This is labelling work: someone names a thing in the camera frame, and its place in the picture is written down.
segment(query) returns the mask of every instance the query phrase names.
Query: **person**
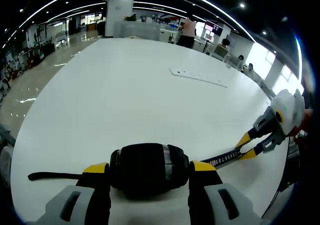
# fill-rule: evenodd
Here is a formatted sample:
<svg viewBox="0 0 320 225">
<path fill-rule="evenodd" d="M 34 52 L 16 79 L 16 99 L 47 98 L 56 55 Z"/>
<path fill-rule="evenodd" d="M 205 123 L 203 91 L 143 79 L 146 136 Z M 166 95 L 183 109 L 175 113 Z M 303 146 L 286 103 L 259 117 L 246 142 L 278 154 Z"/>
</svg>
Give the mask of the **person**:
<svg viewBox="0 0 320 225">
<path fill-rule="evenodd" d="M 245 58 L 244 58 L 243 55 L 240 55 L 240 56 L 238 57 L 238 59 L 240 60 L 238 69 L 239 69 L 240 71 L 242 71 L 242 69 L 244 69 L 244 59 L 245 59 Z"/>
<path fill-rule="evenodd" d="M 222 43 L 221 43 L 222 46 L 224 46 L 225 48 L 227 48 L 227 46 L 230 45 L 230 41 L 226 38 L 222 39 Z"/>
<path fill-rule="evenodd" d="M 179 28 L 179 30 L 182 30 L 182 35 L 177 45 L 192 49 L 195 43 L 196 24 L 194 16 L 189 14 L 182 27 Z"/>
<path fill-rule="evenodd" d="M 244 71 L 244 74 L 255 81 L 256 73 L 254 71 L 254 65 L 252 63 L 249 63 L 248 69 Z"/>
</svg>

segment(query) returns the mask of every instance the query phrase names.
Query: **black object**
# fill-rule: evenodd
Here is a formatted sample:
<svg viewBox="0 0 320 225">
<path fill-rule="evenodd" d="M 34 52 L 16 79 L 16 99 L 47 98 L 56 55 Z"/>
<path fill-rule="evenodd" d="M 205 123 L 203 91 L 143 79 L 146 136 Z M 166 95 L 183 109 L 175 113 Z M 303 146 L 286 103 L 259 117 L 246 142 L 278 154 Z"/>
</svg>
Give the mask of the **black object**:
<svg viewBox="0 0 320 225">
<path fill-rule="evenodd" d="M 193 36 L 181 35 L 179 41 L 176 43 L 179 46 L 192 49 L 195 43 L 195 38 Z"/>
<path fill-rule="evenodd" d="M 53 53 L 56 50 L 55 44 L 52 42 L 47 42 L 47 43 L 43 44 L 41 46 L 41 49 L 42 49 L 42 52 L 45 57 L 48 56 L 49 54 Z"/>
<path fill-rule="evenodd" d="M 216 170 L 196 171 L 193 161 L 189 166 L 189 197 L 188 206 L 190 224 L 214 224 L 214 213 L 205 186 L 222 184 Z"/>
<path fill-rule="evenodd" d="M 176 146 L 142 143 L 112 153 L 110 185 L 129 195 L 151 195 L 185 185 L 189 159 Z"/>
<path fill-rule="evenodd" d="M 96 29 L 98 30 L 98 36 L 104 36 L 106 32 L 106 22 L 101 21 L 96 25 Z"/>
<path fill-rule="evenodd" d="M 80 31 L 79 28 L 77 29 L 77 20 L 76 19 L 69 20 L 68 27 L 69 27 L 69 35 L 75 34 Z"/>
</svg>

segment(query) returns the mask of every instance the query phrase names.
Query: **chair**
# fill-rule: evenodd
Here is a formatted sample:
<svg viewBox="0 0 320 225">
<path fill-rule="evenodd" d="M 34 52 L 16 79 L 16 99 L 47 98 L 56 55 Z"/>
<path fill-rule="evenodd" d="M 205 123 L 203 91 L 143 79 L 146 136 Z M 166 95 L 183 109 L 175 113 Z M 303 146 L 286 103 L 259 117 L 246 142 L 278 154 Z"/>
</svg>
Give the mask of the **chair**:
<svg viewBox="0 0 320 225">
<path fill-rule="evenodd" d="M 220 61 L 223 61 L 228 52 L 229 51 L 224 46 L 218 44 L 213 50 L 212 57 L 219 59 Z"/>
<path fill-rule="evenodd" d="M 234 55 L 229 56 L 228 60 L 226 61 L 227 64 L 230 64 L 232 67 L 234 67 L 235 69 L 239 69 L 239 65 L 241 63 L 241 60 L 239 58 L 237 58 Z"/>
</svg>

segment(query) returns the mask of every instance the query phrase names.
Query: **desk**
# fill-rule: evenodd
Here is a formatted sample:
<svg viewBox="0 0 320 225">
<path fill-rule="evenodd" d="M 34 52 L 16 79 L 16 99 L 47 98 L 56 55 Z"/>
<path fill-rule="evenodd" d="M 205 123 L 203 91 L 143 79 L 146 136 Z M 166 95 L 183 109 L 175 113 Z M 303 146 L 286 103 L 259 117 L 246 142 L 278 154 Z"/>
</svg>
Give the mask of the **desk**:
<svg viewBox="0 0 320 225">
<path fill-rule="evenodd" d="M 157 59 L 164 57 L 169 64 Z M 169 67 L 214 75 L 227 88 L 173 76 Z M 49 81 L 26 115 L 11 164 L 14 207 L 24 221 L 37 220 L 46 203 L 76 181 L 32 182 L 30 173 L 80 174 L 109 162 L 114 150 L 127 145 L 171 144 L 190 160 L 227 152 L 268 104 L 250 78 L 198 51 L 143 39 L 98 40 Z M 251 199 L 261 216 L 279 186 L 287 149 L 286 140 L 272 152 L 236 161 L 218 173 Z M 188 224 L 188 194 L 186 184 L 154 202 L 133 202 L 111 188 L 109 224 Z"/>
</svg>

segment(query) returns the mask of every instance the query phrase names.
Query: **ceiling light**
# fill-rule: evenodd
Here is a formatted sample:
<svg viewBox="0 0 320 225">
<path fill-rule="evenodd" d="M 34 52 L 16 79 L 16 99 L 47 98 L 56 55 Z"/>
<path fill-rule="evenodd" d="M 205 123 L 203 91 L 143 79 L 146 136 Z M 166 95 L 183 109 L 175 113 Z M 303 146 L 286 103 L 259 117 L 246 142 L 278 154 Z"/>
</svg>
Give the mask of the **ceiling light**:
<svg viewBox="0 0 320 225">
<path fill-rule="evenodd" d="M 226 17 L 228 17 L 230 20 L 232 20 L 235 24 L 237 24 L 248 36 L 249 38 L 251 38 L 251 40 L 253 42 L 256 43 L 256 40 L 254 39 L 254 37 L 250 34 L 250 32 L 248 32 L 237 20 L 235 20 L 232 16 L 230 16 L 228 13 L 226 13 L 224 10 L 222 10 L 220 7 L 214 5 L 213 3 L 207 1 L 207 0 L 200 0 L 208 5 L 210 5 L 211 7 L 217 9 L 219 12 L 221 12 L 222 14 L 224 14 Z"/>
<path fill-rule="evenodd" d="M 46 8 L 47 6 L 49 6 L 50 4 L 53 4 L 54 2 L 56 2 L 58 0 L 53 0 L 51 2 L 49 2 L 47 5 L 44 5 L 42 8 L 40 8 L 39 10 L 37 10 L 35 13 L 33 13 L 30 17 L 28 17 L 20 26 L 19 28 L 21 28 L 29 19 L 31 19 L 34 15 L 36 15 L 38 12 L 40 12 L 42 9 Z"/>
<path fill-rule="evenodd" d="M 287 16 L 284 16 L 282 19 L 281 19 L 281 22 L 286 22 L 286 21 L 288 21 L 288 17 Z"/>
<path fill-rule="evenodd" d="M 173 12 L 169 12 L 169 11 L 164 11 L 164 10 L 159 10 L 159 9 L 154 9 L 154 8 L 148 8 L 148 7 L 140 7 L 140 6 L 133 6 L 132 8 L 133 9 L 145 9 L 145 10 L 158 11 L 158 12 L 161 12 L 161 13 L 164 13 L 164 14 L 172 14 L 172 15 L 175 15 L 175 16 L 178 16 L 178 17 L 186 19 L 185 16 L 181 16 L 179 14 L 176 14 L 176 13 L 173 13 Z"/>
<path fill-rule="evenodd" d="M 199 16 L 196 16 L 196 15 L 193 15 L 195 18 L 197 18 L 197 19 L 200 19 L 200 20 L 202 20 L 202 21 L 204 21 L 204 22 L 206 22 L 207 20 L 204 20 L 203 18 L 201 18 L 201 17 L 199 17 Z"/>
<path fill-rule="evenodd" d="M 77 12 L 77 13 L 74 13 L 74 14 L 71 14 L 69 16 L 66 16 L 67 18 L 71 17 L 71 16 L 74 16 L 74 15 L 77 15 L 77 14 L 82 14 L 82 13 L 86 13 L 86 12 L 89 12 L 90 10 L 86 10 L 86 11 L 81 11 L 81 12 Z"/>
<path fill-rule="evenodd" d="M 136 4 L 155 5 L 155 6 L 160 6 L 160 7 L 168 8 L 168 9 L 177 10 L 177 11 L 182 12 L 182 13 L 185 13 L 185 14 L 187 13 L 186 11 L 183 11 L 183 10 L 180 10 L 180 9 L 177 9 L 177 8 L 174 8 L 174 7 L 171 7 L 171 6 L 165 6 L 165 5 L 157 4 L 157 3 L 144 2 L 144 1 L 134 1 L 133 3 L 136 3 Z"/>
<path fill-rule="evenodd" d="M 69 10 L 69 11 L 65 11 L 65 12 L 63 12 L 63 13 L 57 15 L 57 16 L 54 16 L 54 17 L 50 18 L 50 19 L 48 20 L 48 22 L 51 21 L 52 19 L 55 19 L 55 18 L 57 18 L 57 17 L 60 17 L 61 15 L 64 15 L 64 14 L 70 13 L 70 12 L 72 12 L 72 11 L 75 11 L 75 10 L 78 10 L 78 9 L 83 9 L 83 8 L 90 7 L 90 6 L 101 5 L 101 4 L 106 4 L 106 3 L 105 3 L 105 2 L 99 2 L 99 3 L 90 4 L 90 5 L 86 5 L 86 6 L 80 6 L 80 7 L 77 7 L 77 8 L 75 8 L 75 9 L 71 9 L 71 10 Z"/>
<path fill-rule="evenodd" d="M 11 34 L 10 38 L 17 32 L 18 30 L 15 30 L 14 33 Z"/>
</svg>

